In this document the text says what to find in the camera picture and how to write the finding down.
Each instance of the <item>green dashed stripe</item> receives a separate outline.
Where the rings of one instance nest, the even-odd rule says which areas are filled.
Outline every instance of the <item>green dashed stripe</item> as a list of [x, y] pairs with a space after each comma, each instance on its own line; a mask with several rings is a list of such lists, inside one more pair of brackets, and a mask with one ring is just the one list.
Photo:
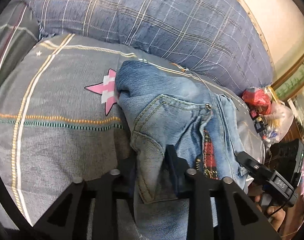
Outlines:
[[[15, 121], [0, 118], [0, 123], [15, 124]], [[122, 129], [122, 130], [124, 129], [124, 127], [122, 125], [117, 124], [117, 123], [112, 123], [112, 124], [110, 124], [108, 126], [104, 126], [104, 127], [93, 127], [93, 126], [80, 126], [80, 125], [74, 125], [74, 124], [69, 124], [69, 123], [25, 121], [24, 125], [25, 126], [44, 126], [44, 127], [55, 127], [55, 128], [69, 128], [69, 129], [74, 129], [74, 130], [98, 131], [98, 132], [108, 131], [111, 128], [118, 128], [118, 129]]]

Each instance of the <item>screw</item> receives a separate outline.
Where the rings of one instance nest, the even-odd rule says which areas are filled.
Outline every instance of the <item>screw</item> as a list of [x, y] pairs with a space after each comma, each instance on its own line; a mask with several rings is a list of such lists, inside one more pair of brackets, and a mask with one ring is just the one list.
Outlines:
[[73, 183], [74, 184], [80, 184], [83, 181], [81, 177], [74, 177], [73, 178]]
[[115, 176], [115, 175], [119, 175], [121, 172], [118, 169], [114, 169], [110, 171], [110, 174]]
[[232, 178], [230, 177], [224, 177], [223, 178], [223, 181], [226, 183], [226, 184], [231, 184], [233, 182]]
[[196, 174], [196, 169], [187, 169], [186, 172], [187, 172], [187, 174], [195, 175]]

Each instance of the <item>red plastic bag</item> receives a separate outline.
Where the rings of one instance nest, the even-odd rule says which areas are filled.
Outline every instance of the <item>red plastic bag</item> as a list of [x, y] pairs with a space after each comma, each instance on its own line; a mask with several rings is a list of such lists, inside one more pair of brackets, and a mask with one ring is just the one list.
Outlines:
[[246, 89], [242, 96], [244, 102], [255, 106], [260, 114], [271, 113], [271, 99], [264, 93], [263, 89], [250, 88]]

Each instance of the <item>orange dashed stripe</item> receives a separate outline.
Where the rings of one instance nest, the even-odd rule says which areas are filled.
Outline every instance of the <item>orange dashed stripe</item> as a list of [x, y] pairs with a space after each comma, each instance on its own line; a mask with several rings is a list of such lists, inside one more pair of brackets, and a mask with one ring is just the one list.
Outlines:
[[[13, 118], [16, 119], [17, 115], [12, 114], [1, 114], [1, 118]], [[121, 119], [116, 116], [112, 116], [105, 120], [86, 120], [86, 119], [69, 119], [63, 116], [45, 116], [45, 115], [27, 115], [26, 119], [30, 120], [50, 120], [50, 121], [63, 121], [63, 122], [69, 122], [69, 123], [84, 123], [84, 124], [105, 124], [109, 123], [111, 121], [119, 121], [121, 122]]]

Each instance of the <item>human hand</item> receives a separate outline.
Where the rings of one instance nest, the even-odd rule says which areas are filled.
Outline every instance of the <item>human hand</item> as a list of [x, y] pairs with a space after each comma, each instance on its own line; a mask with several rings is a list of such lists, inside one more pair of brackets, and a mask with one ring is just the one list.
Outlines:
[[[260, 207], [260, 205], [258, 204], [260, 202], [260, 195], [255, 197], [255, 203], [257, 208], [262, 211], [262, 208]], [[267, 208], [267, 214], [271, 214], [273, 213], [275, 210], [277, 210], [279, 207], [277, 206], [270, 206]], [[279, 227], [281, 226], [281, 224], [284, 221], [285, 218], [285, 211], [283, 209], [280, 209], [278, 212], [276, 212], [274, 215], [272, 215], [271, 217], [273, 218], [271, 225], [272, 227], [277, 231], [279, 229]]]

